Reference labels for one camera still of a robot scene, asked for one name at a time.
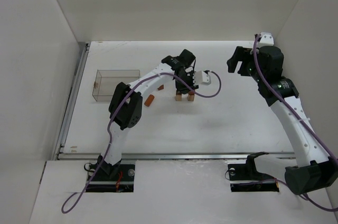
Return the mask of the dark striped wood block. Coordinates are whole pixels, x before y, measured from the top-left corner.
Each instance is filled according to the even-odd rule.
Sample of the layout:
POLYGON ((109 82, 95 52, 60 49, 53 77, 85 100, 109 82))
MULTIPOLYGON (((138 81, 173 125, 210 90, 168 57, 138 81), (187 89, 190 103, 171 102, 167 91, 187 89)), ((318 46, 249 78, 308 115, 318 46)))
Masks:
POLYGON ((187 100, 188 101, 194 101, 194 97, 195 97, 195 95, 188 95, 187 100))

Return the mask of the red-brown wooden cylinder block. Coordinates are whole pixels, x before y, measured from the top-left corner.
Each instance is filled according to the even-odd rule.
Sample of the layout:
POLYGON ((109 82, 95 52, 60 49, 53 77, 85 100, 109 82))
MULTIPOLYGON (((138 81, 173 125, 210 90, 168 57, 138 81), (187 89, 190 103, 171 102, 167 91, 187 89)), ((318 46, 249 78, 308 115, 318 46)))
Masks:
POLYGON ((149 107, 149 106, 152 104, 152 102, 154 101, 154 99, 155 99, 155 96, 154 96, 154 95, 149 95, 149 96, 147 97, 147 99, 145 100, 144 105, 145 105, 146 107, 149 107))

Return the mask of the red-brown long rectangular block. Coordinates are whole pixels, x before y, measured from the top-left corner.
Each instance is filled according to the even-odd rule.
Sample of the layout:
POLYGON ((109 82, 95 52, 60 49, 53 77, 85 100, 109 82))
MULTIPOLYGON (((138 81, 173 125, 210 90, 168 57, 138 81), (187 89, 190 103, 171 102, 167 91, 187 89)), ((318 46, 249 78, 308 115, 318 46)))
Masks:
POLYGON ((176 95, 195 95, 195 92, 190 91, 190 90, 189 91, 185 91, 185 90, 179 91, 179 90, 177 90, 176 95))

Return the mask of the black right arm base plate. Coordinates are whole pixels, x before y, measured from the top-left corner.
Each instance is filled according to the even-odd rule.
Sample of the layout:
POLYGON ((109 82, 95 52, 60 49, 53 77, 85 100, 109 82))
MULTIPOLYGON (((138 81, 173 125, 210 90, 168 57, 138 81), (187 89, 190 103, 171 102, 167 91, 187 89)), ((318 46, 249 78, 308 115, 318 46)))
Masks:
POLYGON ((230 181, 231 192, 279 192, 272 176, 251 172, 245 163, 229 163, 224 176, 230 181))

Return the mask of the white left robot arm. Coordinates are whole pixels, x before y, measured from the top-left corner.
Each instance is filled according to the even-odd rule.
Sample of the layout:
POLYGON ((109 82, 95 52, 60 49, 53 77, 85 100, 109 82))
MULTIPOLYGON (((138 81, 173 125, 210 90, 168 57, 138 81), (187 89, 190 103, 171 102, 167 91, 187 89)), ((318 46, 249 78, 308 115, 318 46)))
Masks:
POLYGON ((97 159, 98 166, 107 176, 117 174, 127 134, 140 121, 143 104, 153 91, 171 80, 175 80, 177 95, 198 89, 193 80, 194 69, 189 70, 195 66, 195 59, 192 52, 184 49, 177 57, 163 58, 155 69, 138 80, 117 85, 108 108, 109 149, 97 159))

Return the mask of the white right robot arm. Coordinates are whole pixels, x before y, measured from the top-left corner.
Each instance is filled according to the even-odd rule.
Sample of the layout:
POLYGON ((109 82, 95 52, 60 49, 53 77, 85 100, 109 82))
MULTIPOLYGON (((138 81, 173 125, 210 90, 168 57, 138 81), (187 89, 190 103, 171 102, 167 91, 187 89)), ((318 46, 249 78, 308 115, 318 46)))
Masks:
POLYGON ((257 55, 251 48, 236 47, 227 61, 228 71, 252 77, 268 107, 279 119, 291 143, 295 160, 282 160, 267 152, 247 156, 245 164, 230 165, 235 180, 280 179, 293 194, 301 195, 330 187, 337 179, 337 160, 310 134, 312 127, 302 108, 294 83, 284 77, 280 48, 262 46, 257 55))

